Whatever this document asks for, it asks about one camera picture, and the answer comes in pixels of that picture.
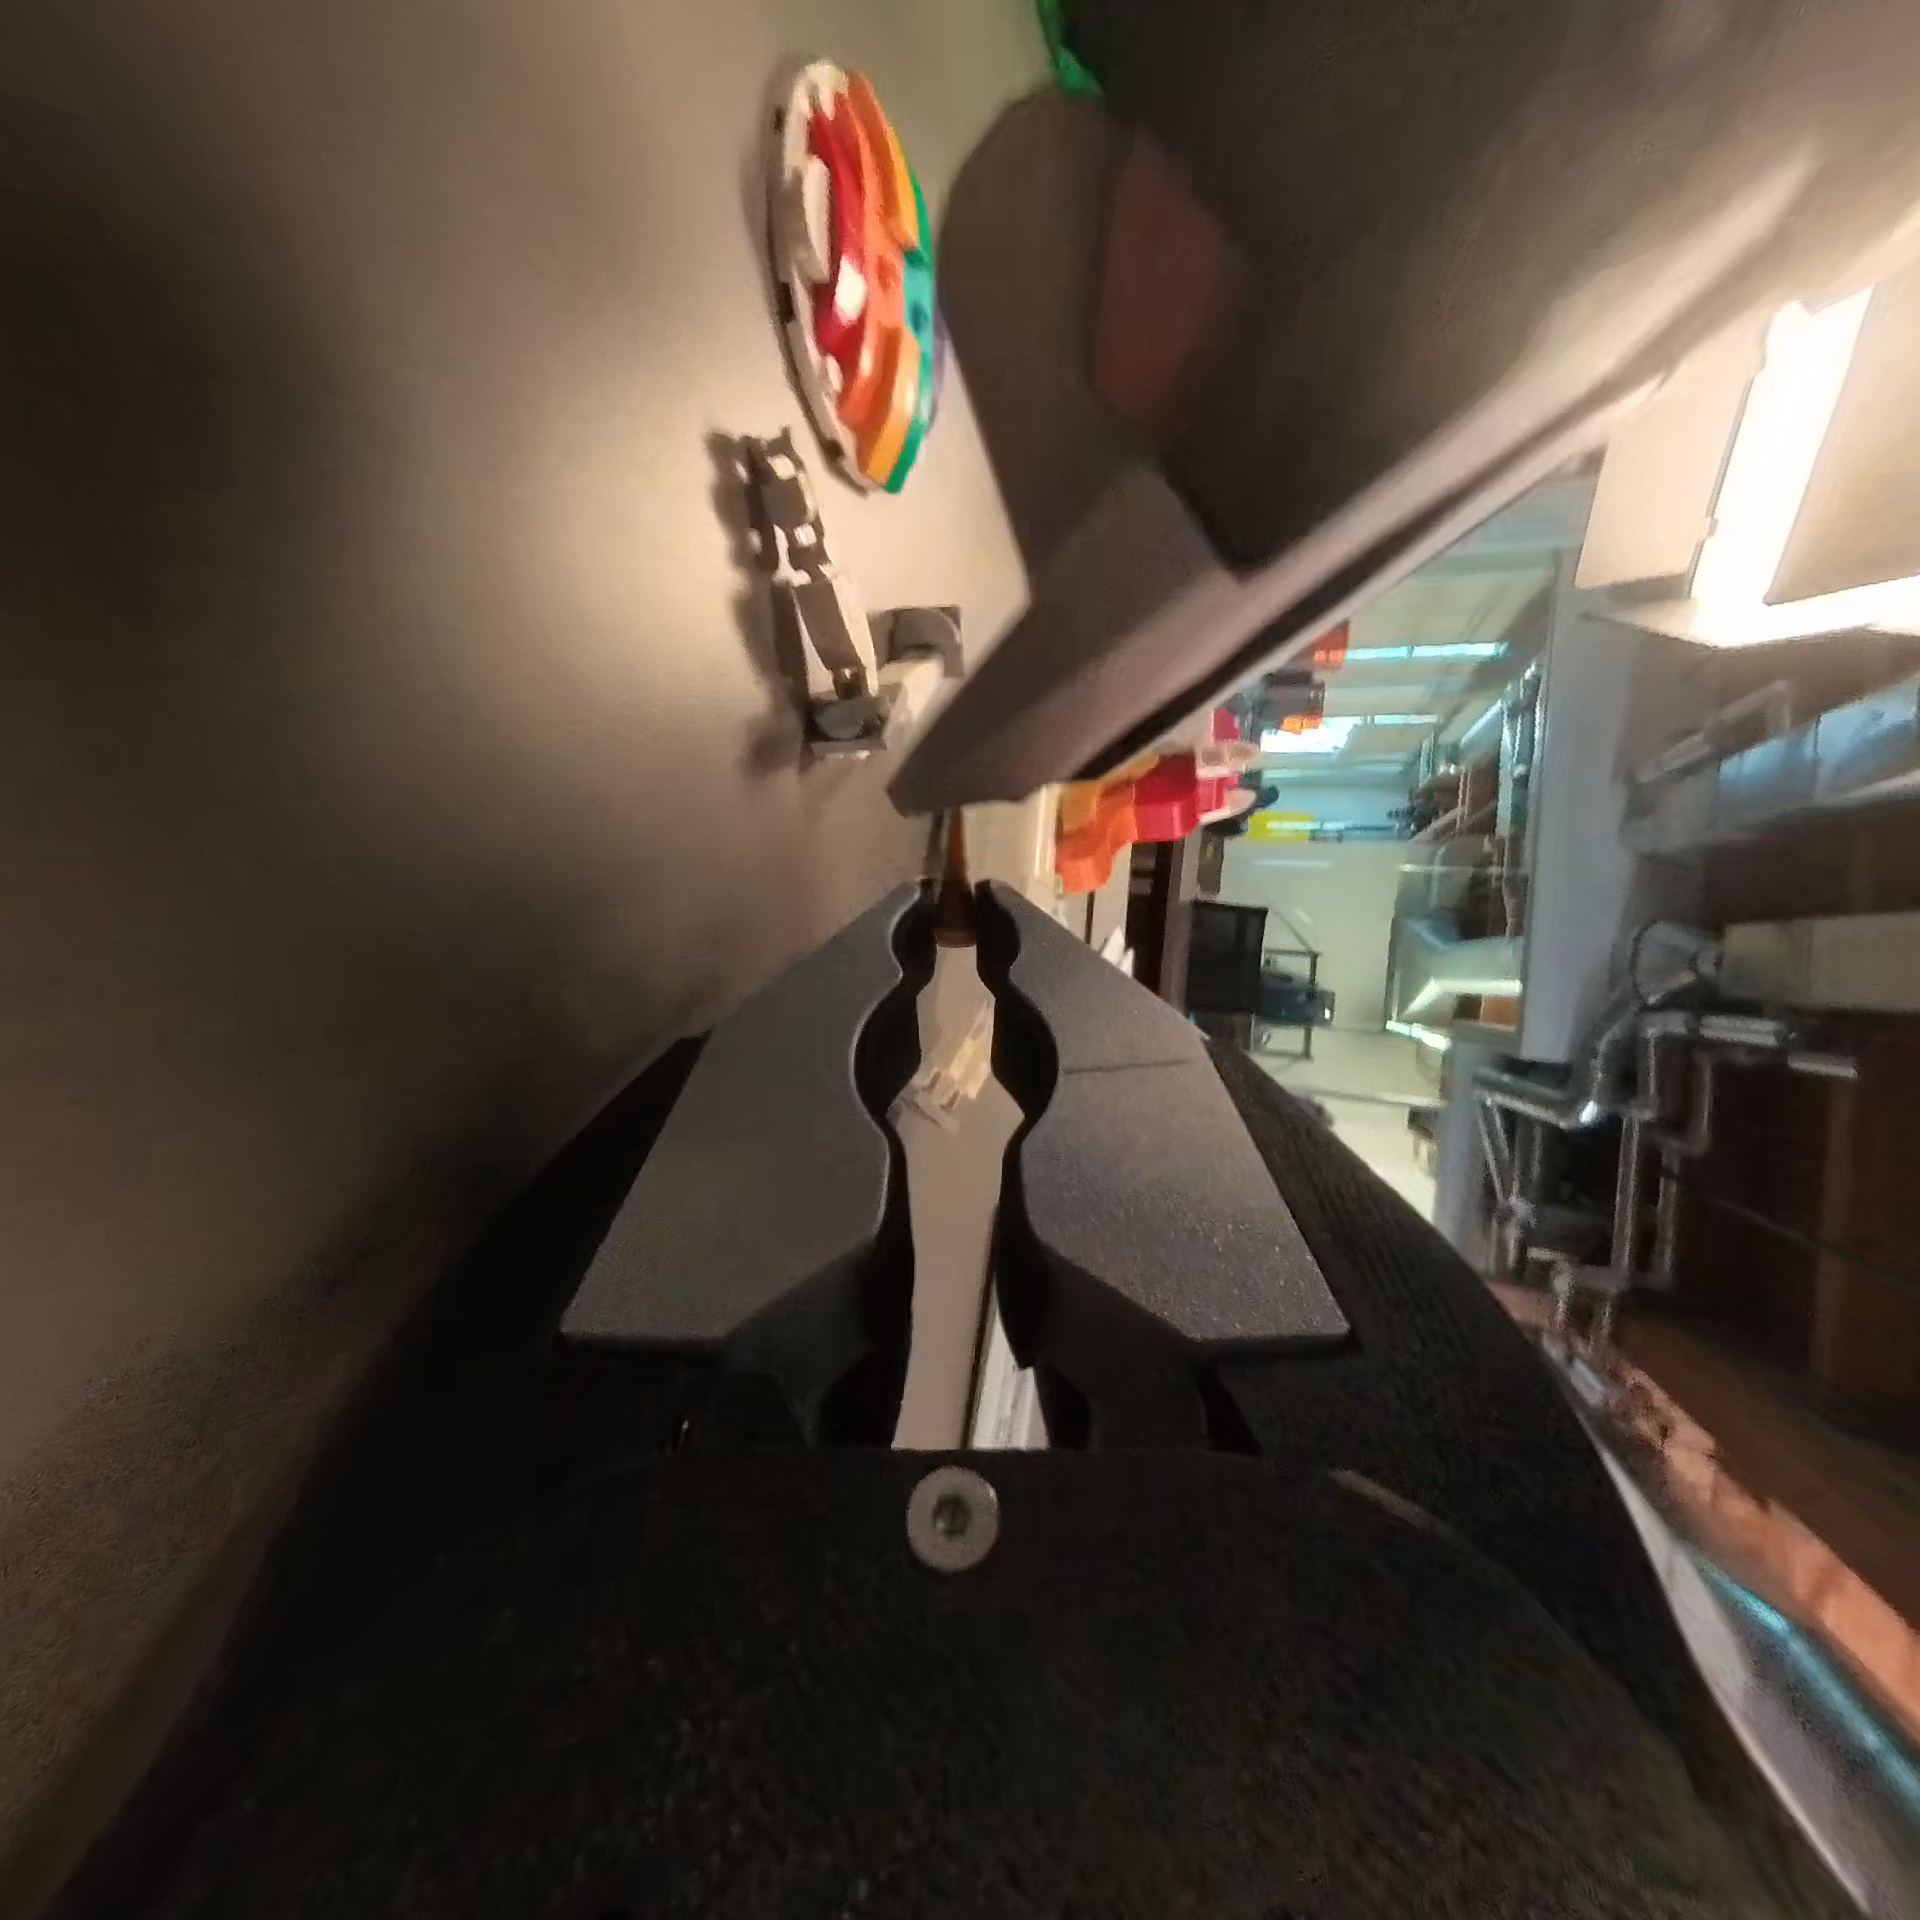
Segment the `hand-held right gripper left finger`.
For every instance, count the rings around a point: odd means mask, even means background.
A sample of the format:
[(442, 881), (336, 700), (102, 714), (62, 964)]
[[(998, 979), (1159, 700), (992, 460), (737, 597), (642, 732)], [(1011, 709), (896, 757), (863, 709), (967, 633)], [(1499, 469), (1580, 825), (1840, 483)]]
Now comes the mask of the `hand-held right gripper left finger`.
[(561, 1320), (578, 1352), (898, 1402), (914, 1302), (894, 1109), (921, 1067), (921, 886), (721, 1021)]

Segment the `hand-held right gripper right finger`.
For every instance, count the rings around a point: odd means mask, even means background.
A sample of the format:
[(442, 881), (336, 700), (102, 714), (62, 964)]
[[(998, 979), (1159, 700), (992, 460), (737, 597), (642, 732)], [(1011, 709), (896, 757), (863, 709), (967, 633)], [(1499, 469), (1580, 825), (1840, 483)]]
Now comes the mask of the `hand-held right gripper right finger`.
[(994, 881), (976, 886), (976, 958), (1020, 1109), (994, 1286), (1022, 1366), (1148, 1390), (1345, 1346), (1350, 1316), (1203, 1030)]

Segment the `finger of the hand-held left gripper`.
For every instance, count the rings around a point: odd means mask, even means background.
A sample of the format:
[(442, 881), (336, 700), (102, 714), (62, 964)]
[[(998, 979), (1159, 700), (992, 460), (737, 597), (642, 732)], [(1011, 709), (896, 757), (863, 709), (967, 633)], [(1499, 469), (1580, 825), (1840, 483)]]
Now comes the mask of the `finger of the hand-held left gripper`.
[[(1132, 460), (1228, 565), (1266, 565), (1447, 432), (1496, 441), (1483, 467), (1915, 221), (1915, 4), (1073, 4), (1073, 28), (1105, 100), (1006, 106), (939, 257), (1032, 578)], [(1163, 449), (1088, 371), (1139, 130), (1244, 267)], [(1518, 424), (1475, 424), (1518, 394)]]
[(1640, 374), (1471, 472), (1446, 434), (1276, 561), (1235, 569), (1166, 474), (1118, 467), (1022, 616), (888, 785), (905, 818), (1018, 803), (1112, 771), (1499, 515), (1663, 385)]

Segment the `white lego unicorn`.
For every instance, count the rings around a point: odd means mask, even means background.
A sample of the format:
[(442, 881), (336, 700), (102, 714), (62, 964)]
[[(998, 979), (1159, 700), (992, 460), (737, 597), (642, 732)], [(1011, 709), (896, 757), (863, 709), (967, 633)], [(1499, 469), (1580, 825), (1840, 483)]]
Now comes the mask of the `white lego unicorn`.
[[(1034, 905), (1071, 945), (1148, 992), (1162, 992), (1170, 905), (1155, 904), (1162, 861), (1195, 851), (1195, 834), (1242, 825), (1252, 808), (1242, 778), (1256, 748), (1212, 709), (1115, 772), (1046, 787), (1015, 808), (967, 817), (974, 882), (994, 881)], [(992, 1082), (998, 996), (978, 945), (944, 950), (919, 1010), (919, 1067), (890, 1120), (959, 1133)]]

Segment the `white lego leg assembly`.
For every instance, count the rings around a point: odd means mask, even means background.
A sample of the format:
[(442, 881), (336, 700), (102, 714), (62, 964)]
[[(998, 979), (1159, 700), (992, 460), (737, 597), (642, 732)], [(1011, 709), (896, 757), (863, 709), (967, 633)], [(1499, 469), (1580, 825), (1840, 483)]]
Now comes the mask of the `white lego leg assembly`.
[(792, 432), (711, 434), (708, 453), (716, 502), (796, 707), (803, 754), (872, 758), (904, 746), (966, 674), (962, 611), (870, 605), (833, 554)]

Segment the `gold lego horn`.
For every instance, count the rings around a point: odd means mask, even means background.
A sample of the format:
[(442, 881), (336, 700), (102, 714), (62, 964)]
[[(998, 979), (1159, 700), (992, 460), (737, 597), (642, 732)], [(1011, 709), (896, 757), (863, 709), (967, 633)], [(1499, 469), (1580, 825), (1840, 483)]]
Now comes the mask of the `gold lego horn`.
[(937, 813), (928, 829), (923, 896), (932, 942), (944, 950), (976, 945), (976, 884), (969, 865), (967, 817), (960, 808)]

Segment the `rainbow lego disc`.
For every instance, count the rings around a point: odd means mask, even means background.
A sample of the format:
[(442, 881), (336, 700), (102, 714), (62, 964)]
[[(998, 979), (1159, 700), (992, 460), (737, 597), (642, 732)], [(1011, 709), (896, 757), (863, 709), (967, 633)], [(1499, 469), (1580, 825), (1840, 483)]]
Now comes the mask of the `rainbow lego disc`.
[(848, 485), (898, 496), (946, 374), (936, 230), (873, 82), (815, 59), (775, 90), (767, 240), (786, 363)]

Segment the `person's left hand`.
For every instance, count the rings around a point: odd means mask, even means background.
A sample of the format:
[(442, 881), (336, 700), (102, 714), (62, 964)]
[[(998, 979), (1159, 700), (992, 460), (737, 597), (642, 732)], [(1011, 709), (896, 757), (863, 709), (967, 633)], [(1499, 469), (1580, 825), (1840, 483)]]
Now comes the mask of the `person's left hand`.
[(1132, 132), (1102, 233), (1090, 379), (1140, 444), (1172, 444), (1226, 361), (1244, 267), (1191, 171), (1151, 132)]

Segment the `white studio light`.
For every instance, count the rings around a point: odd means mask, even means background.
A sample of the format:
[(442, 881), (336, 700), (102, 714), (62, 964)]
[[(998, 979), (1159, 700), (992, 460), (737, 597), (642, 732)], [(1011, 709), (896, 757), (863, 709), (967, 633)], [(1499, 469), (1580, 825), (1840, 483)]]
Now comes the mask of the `white studio light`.
[(1719, 650), (1919, 633), (1919, 269), (1788, 305), (1614, 432), (1575, 588)]

